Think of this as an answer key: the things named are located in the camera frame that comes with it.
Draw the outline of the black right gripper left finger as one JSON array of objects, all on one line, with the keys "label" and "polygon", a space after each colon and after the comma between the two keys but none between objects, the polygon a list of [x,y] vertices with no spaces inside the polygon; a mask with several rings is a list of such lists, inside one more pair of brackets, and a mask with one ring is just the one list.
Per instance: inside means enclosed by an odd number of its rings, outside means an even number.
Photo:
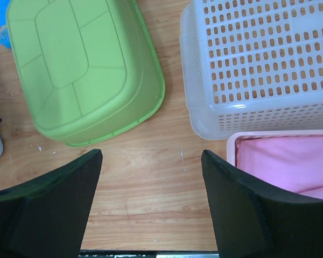
[{"label": "black right gripper left finger", "polygon": [[0,257],[78,257],[99,181],[99,149],[0,191]]}]

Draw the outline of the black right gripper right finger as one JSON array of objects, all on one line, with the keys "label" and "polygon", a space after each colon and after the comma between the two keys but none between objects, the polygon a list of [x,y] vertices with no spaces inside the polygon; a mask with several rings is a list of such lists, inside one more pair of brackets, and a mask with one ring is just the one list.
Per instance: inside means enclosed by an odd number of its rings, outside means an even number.
[{"label": "black right gripper right finger", "polygon": [[202,152],[220,257],[323,257],[323,199],[264,182]]}]

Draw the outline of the green plastic basin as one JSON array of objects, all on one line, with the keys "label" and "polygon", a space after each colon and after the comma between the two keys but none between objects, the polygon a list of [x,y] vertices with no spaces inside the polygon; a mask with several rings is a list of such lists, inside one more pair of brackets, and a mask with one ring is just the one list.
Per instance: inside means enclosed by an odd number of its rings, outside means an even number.
[{"label": "green plastic basin", "polygon": [[11,1],[6,14],[37,130],[71,146],[149,119],[165,80],[136,1]]}]

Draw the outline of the white perforated plastic basket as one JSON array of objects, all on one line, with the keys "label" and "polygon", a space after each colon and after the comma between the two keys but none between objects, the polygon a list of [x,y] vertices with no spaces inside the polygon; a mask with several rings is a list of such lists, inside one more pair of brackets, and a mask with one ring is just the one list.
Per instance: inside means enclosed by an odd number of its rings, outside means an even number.
[{"label": "white perforated plastic basket", "polygon": [[323,1],[191,1],[180,29],[199,137],[323,130]]}]

